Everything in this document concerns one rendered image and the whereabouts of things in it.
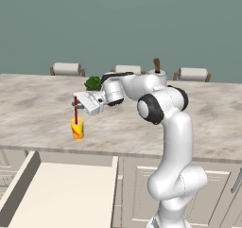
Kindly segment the white cushioned wooden stool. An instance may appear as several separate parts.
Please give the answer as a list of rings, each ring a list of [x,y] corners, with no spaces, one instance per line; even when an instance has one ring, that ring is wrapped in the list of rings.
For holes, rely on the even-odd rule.
[[[115,73],[124,73],[132,72],[135,75],[144,75],[146,72],[142,70],[140,65],[116,65],[112,72]]]
[[[50,67],[52,76],[85,76],[85,69],[79,63],[55,62]]]
[[[173,80],[201,80],[209,82],[212,74],[206,68],[181,67],[174,72]]]

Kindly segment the white utensil pot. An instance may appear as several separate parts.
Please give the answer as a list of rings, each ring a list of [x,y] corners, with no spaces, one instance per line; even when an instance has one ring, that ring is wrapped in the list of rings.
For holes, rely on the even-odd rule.
[[[165,70],[161,69],[159,73],[156,73],[154,69],[148,71],[150,75],[156,75],[159,77],[160,82],[163,86],[167,85],[167,73]]]

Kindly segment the yellow red smoothie cup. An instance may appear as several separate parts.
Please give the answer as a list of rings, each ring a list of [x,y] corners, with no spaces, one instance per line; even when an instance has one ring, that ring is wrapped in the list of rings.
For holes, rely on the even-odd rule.
[[[76,141],[80,141],[84,137],[84,124],[82,118],[72,118],[70,120],[70,127],[72,130],[73,137]]]

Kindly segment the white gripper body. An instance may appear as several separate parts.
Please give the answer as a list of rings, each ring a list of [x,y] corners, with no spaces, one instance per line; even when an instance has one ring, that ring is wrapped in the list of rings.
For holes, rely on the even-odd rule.
[[[77,92],[74,96],[78,98],[78,101],[84,106],[82,109],[88,115],[96,115],[103,111],[106,104],[105,96],[103,92],[87,91]]]

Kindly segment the green leafy plant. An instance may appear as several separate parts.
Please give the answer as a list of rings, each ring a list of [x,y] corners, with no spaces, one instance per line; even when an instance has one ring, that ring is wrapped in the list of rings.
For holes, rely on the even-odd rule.
[[[101,89],[101,79],[100,77],[89,77],[84,85],[87,91],[99,91]]]

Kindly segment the beige drawer front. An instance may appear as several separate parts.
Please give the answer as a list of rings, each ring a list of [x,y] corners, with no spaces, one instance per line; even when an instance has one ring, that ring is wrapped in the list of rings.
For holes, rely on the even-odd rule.
[[[27,157],[24,150],[0,149],[0,199]]]

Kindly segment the red straw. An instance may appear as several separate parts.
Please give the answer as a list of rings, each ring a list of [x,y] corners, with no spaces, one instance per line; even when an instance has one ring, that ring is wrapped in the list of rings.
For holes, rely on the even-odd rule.
[[[74,97],[74,107],[75,107],[75,124],[78,124],[78,98]]]

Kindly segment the open beige drawer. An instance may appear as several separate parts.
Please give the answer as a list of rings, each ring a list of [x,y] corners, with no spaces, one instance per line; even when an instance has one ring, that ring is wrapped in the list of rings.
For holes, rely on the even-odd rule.
[[[112,228],[116,156],[31,151],[0,200],[0,228]]]

